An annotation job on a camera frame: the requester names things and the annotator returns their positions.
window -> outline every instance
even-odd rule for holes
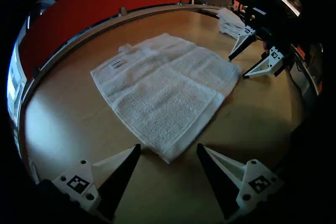
[[[7,107],[15,126],[18,125],[18,110],[26,81],[27,79],[24,75],[20,59],[18,57],[17,43],[15,43],[9,65],[7,80]]]

wooden table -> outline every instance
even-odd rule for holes
[[[107,31],[57,64],[26,110],[26,144],[40,176],[54,179],[80,159],[94,163],[140,142],[105,102],[90,75],[120,46],[167,32],[227,59],[235,40],[218,31],[217,19],[199,13],[157,14]],[[261,42],[256,42],[234,63],[245,71],[262,52]],[[299,96],[286,72],[277,78],[240,79],[200,136],[172,164],[143,151],[115,223],[219,223],[223,216],[196,155],[197,143],[241,162],[258,158],[272,167],[286,152],[301,114]]]

towel label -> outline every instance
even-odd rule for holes
[[[118,68],[122,64],[123,64],[123,60],[121,58],[117,58],[117,59],[113,60],[109,65],[113,68]]]

folded towel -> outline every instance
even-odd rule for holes
[[[218,11],[219,29],[222,33],[227,33],[234,38],[238,38],[238,34],[243,32],[245,24],[240,18],[232,11],[222,8]]]
[[[241,69],[168,34],[125,45],[91,71],[120,120],[170,163],[195,139],[236,85]]]

red wall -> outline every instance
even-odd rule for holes
[[[58,0],[28,30],[19,45],[22,68],[28,80],[33,67],[42,64],[68,39],[107,17],[127,10],[178,3],[180,0]]]

